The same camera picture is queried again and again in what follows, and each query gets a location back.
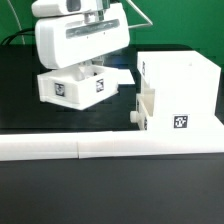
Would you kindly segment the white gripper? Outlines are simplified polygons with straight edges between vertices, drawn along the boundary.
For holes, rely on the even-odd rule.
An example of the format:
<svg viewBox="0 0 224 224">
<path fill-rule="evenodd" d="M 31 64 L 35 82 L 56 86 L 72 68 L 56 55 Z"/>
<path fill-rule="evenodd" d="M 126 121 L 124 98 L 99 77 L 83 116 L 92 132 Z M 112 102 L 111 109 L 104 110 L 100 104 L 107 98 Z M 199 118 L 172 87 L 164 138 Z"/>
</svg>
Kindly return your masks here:
<svg viewBox="0 0 224 224">
<path fill-rule="evenodd" d="M 83 15 L 40 19 L 35 27 L 36 45 L 41 63 L 48 69 L 60 69 L 90 59 L 103 66 L 101 56 L 129 44 L 125 12 L 109 9 L 105 20 L 86 24 Z M 79 64 L 79 79 L 90 77 L 90 66 Z"/>
</svg>

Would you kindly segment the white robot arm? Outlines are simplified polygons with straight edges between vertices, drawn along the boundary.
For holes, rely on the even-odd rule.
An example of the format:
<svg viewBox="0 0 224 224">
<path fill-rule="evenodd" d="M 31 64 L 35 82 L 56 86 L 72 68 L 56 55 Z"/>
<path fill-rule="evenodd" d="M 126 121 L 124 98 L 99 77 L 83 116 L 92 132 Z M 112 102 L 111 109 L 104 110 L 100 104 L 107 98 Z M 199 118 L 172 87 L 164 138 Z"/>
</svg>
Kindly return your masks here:
<svg viewBox="0 0 224 224">
<path fill-rule="evenodd" d="M 126 13 L 110 0 L 36 0 L 37 52 L 50 75 L 65 73 L 130 43 Z"/>
</svg>

